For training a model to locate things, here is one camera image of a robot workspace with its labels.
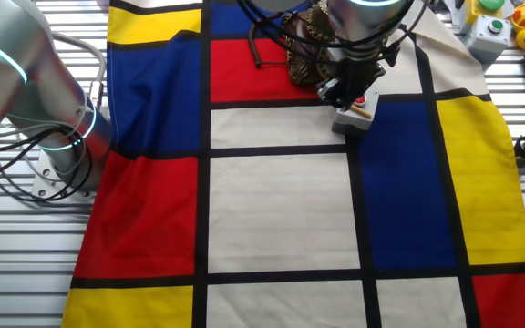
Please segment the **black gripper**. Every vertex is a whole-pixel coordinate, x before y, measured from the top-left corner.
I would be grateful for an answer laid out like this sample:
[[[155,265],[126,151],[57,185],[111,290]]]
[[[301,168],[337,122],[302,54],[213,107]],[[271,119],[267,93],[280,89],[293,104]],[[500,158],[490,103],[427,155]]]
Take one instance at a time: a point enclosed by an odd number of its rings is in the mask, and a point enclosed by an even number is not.
[[[363,94],[385,73],[377,61],[345,60],[336,65],[335,77],[316,85],[316,93],[325,104],[337,104],[342,96],[342,109],[362,108]]]

